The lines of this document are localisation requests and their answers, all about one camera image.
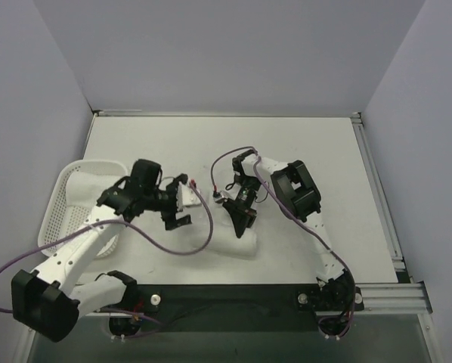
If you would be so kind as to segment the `white towel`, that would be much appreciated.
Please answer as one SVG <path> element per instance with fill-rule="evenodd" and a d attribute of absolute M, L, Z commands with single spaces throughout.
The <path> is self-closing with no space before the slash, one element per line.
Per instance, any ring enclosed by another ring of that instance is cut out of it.
<path fill-rule="evenodd" d="M 213 220 L 212 238 L 206 250 L 237 259 L 254 259 L 258 251 L 255 230 L 247 228 L 241 237 L 237 237 L 231 217 L 221 205 L 213 201 L 210 190 L 200 190 L 200 193 Z M 192 209 L 191 219 L 192 224 L 185 228 L 187 238 L 192 247 L 198 248 L 209 235 L 209 219 L 203 207 Z"/>
<path fill-rule="evenodd" d="M 65 184 L 67 206 L 92 209 L 102 193 L 112 187 L 119 179 L 118 175 L 73 172 Z"/>

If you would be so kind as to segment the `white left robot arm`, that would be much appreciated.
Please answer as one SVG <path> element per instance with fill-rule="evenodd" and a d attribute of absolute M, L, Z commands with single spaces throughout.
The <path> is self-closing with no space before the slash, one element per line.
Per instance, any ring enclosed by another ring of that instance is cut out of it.
<path fill-rule="evenodd" d="M 53 342 L 59 342 L 84 315 L 113 305 L 121 312 L 137 302 L 134 278 L 111 271 L 96 281 L 77 284 L 100 250 L 132 220 L 146 211 L 158 212 L 166 230 L 190 224 L 184 209 L 188 177 L 176 176 L 160 188 L 160 164 L 137 160 L 130 175 L 105 189 L 82 223 L 54 255 L 31 272 L 20 270 L 11 280 L 12 316 Z"/>

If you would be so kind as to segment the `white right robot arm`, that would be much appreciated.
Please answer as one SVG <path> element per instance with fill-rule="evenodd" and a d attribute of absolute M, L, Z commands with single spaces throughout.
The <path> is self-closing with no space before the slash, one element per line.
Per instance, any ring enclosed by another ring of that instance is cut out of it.
<path fill-rule="evenodd" d="M 232 159 L 234 181 L 225 189 L 237 186 L 233 197 L 213 195 L 229 215 L 237 238 L 244 236 L 258 215 L 255 207 L 260 188 L 271 196 L 280 211 L 302 231 L 311 236 L 309 258 L 319 285 L 319 300 L 326 309 L 334 310 L 355 303 L 356 286 L 352 273 L 333 250 L 321 215 L 321 195 L 306 165 L 301 160 L 291 163 L 260 157 L 254 148 L 244 147 Z"/>

